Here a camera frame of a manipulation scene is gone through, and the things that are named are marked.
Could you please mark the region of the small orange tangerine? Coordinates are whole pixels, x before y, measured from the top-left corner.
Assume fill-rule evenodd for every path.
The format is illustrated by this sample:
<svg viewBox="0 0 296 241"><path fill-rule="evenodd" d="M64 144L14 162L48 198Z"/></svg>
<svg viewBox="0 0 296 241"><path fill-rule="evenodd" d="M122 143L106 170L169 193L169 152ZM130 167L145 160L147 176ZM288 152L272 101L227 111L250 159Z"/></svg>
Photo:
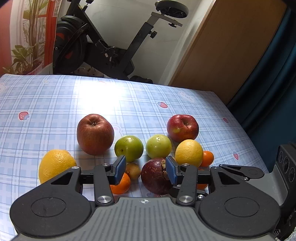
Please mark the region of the small orange tangerine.
<svg viewBox="0 0 296 241"><path fill-rule="evenodd" d="M130 188L131 180L128 174L124 173L118 185L110 185L111 192L116 195L121 195L127 192Z"/></svg>

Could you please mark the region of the small brown kiwi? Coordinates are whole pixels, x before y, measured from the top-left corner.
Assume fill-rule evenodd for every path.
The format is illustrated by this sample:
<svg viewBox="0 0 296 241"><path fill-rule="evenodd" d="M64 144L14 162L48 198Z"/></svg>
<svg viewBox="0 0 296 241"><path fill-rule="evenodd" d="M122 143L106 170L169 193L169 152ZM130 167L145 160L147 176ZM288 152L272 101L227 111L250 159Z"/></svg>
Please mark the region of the small brown kiwi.
<svg viewBox="0 0 296 241"><path fill-rule="evenodd" d="M138 180L141 173L141 169L136 163L128 163L126 165L125 172L131 180Z"/></svg>

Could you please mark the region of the dark purple mangosteen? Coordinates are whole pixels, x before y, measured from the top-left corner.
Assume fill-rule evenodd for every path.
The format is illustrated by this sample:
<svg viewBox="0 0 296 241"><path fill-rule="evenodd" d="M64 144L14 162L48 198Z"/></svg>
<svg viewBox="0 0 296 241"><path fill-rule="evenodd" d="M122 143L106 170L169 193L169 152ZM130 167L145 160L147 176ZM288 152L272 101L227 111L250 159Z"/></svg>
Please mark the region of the dark purple mangosteen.
<svg viewBox="0 0 296 241"><path fill-rule="evenodd" d="M141 170L141 180L144 187L156 195L166 195L172 188L164 158L155 158L146 162Z"/></svg>

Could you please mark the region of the smaller yellow lemon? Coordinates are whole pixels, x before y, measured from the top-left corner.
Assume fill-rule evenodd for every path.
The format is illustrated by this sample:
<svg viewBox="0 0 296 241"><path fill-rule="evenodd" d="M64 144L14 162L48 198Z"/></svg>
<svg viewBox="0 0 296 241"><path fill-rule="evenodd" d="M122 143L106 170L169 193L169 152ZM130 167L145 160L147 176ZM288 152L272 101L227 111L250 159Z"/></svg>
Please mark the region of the smaller yellow lemon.
<svg viewBox="0 0 296 241"><path fill-rule="evenodd" d="M176 148L175 161L178 164L188 163L197 168L203 160L203 148L195 140L184 140Z"/></svg>

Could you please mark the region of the dark green round fruit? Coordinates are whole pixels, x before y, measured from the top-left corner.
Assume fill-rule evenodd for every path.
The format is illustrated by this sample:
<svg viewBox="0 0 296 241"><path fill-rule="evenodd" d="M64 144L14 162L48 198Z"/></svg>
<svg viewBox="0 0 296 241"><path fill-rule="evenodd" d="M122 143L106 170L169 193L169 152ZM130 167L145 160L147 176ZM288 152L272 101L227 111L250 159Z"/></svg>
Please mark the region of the dark green round fruit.
<svg viewBox="0 0 296 241"><path fill-rule="evenodd" d="M124 136L117 140L114 146L117 157L123 155L128 163L139 159L143 152L144 146L142 141L136 136Z"/></svg>

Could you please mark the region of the light green round fruit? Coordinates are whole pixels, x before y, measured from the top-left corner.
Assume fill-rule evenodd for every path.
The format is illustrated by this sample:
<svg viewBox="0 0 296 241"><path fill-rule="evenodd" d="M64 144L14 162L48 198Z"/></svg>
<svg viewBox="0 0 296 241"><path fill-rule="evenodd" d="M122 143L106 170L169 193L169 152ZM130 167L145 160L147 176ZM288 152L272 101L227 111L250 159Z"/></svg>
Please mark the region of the light green round fruit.
<svg viewBox="0 0 296 241"><path fill-rule="evenodd" d="M148 139L145 149L151 159L165 158L170 154L172 145L167 136L157 134Z"/></svg>

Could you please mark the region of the dull red apple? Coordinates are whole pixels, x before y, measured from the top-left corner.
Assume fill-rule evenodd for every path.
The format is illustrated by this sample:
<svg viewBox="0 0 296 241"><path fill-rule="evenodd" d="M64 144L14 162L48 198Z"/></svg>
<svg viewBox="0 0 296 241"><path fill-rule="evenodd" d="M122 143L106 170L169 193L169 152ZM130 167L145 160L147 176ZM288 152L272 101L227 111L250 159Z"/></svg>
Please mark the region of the dull red apple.
<svg viewBox="0 0 296 241"><path fill-rule="evenodd" d="M77 141L85 153L92 156L102 155L114 141L114 129L103 116L89 114L78 123Z"/></svg>

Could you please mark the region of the shiny red apple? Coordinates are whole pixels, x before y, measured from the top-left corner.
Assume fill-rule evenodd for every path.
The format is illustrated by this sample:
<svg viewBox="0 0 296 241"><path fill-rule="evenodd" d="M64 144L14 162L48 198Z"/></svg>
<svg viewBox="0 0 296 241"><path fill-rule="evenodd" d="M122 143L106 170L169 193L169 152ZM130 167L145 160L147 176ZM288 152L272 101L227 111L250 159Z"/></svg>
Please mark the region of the shiny red apple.
<svg viewBox="0 0 296 241"><path fill-rule="evenodd" d="M184 140L195 140L199 133L199 125L195 118L188 114L176 114L172 116L166 125L170 138L180 143Z"/></svg>

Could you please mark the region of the large yellow lemon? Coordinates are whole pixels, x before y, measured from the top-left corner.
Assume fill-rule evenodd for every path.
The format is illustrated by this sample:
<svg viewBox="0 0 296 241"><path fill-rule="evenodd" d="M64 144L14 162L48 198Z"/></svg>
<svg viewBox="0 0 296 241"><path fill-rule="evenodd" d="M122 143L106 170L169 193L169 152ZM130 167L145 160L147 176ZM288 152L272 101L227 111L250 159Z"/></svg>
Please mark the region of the large yellow lemon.
<svg viewBox="0 0 296 241"><path fill-rule="evenodd" d="M66 150L48 151L39 165L39 180L43 184L67 169L76 166L75 159Z"/></svg>

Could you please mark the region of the blue plaid tablecloth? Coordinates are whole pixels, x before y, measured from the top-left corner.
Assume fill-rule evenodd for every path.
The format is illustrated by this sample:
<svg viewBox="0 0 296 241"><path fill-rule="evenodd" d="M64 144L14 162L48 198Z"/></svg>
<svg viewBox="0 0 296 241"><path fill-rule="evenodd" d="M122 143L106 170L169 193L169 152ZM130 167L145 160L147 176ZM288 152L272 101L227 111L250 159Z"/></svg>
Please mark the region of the blue plaid tablecloth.
<svg viewBox="0 0 296 241"><path fill-rule="evenodd" d="M132 135L143 144L153 135L166 135L170 117L188 114L197 121L197 141L213 153L214 165L267 171L246 132L213 92L106 78L6 74L1 77L1 240L15 236L11 204L39 185L39 164L48 151L67 150L83 170L116 160L113 148L101 156L80 149L77 125L92 113L111 123L116 140Z"/></svg>

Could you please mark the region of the wooden door panel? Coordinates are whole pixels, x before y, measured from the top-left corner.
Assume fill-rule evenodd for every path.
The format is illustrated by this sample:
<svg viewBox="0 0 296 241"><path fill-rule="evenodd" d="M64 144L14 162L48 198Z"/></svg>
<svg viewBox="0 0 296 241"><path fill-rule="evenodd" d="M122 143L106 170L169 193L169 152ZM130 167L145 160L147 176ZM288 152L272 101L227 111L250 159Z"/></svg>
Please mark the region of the wooden door panel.
<svg viewBox="0 0 296 241"><path fill-rule="evenodd" d="M228 103L264 54L286 9L284 1L214 1L169 85L213 91Z"/></svg>

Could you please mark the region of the printed room backdrop cloth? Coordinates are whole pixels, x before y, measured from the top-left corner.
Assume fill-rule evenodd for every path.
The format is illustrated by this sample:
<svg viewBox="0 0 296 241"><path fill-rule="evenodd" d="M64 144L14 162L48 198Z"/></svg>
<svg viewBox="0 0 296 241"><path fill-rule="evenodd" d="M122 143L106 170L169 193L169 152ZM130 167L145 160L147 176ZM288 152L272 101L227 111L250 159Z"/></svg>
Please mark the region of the printed room backdrop cloth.
<svg viewBox="0 0 296 241"><path fill-rule="evenodd" d="M61 1L1 1L1 75L53 74Z"/></svg>

